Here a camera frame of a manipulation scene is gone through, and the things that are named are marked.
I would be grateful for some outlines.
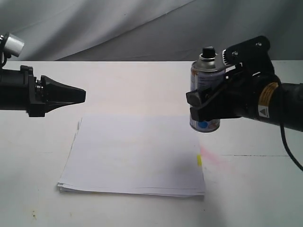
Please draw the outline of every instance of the table surface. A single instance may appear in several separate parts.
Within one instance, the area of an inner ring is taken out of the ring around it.
[[[185,115],[190,62],[9,62],[35,76],[87,91],[84,104],[45,118],[0,112],[0,220],[4,227],[284,227],[302,226],[303,174],[286,155],[279,128],[249,119],[222,120],[199,134],[204,199],[68,194],[56,188],[86,113]],[[303,61],[275,61],[283,82],[303,81]],[[303,162],[302,135],[286,130]]]

